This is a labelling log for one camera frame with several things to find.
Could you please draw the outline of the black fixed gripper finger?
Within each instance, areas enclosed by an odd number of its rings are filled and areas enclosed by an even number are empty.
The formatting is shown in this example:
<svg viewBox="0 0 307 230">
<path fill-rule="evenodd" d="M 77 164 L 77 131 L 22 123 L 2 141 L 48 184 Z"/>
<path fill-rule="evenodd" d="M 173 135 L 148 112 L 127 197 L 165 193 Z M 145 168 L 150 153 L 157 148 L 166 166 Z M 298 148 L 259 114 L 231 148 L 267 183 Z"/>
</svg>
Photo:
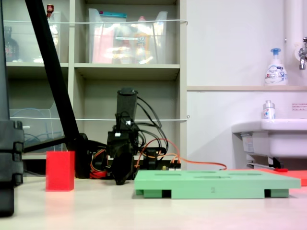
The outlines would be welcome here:
<svg viewBox="0 0 307 230">
<path fill-rule="evenodd" d="M 123 185 L 125 183 L 125 160 L 122 157 L 114 157 L 112 174 L 116 185 Z"/>
</svg>

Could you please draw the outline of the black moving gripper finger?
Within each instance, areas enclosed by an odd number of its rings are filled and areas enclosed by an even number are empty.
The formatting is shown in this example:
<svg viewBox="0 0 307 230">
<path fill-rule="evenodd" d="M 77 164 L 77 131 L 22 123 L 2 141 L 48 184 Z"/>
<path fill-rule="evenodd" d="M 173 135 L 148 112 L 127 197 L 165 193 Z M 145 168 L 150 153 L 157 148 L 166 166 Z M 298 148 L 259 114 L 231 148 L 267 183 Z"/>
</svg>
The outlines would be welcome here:
<svg viewBox="0 0 307 230">
<path fill-rule="evenodd" d="M 125 156 L 123 181 L 131 180 L 134 177 L 134 156 L 128 154 Z"/>
</svg>

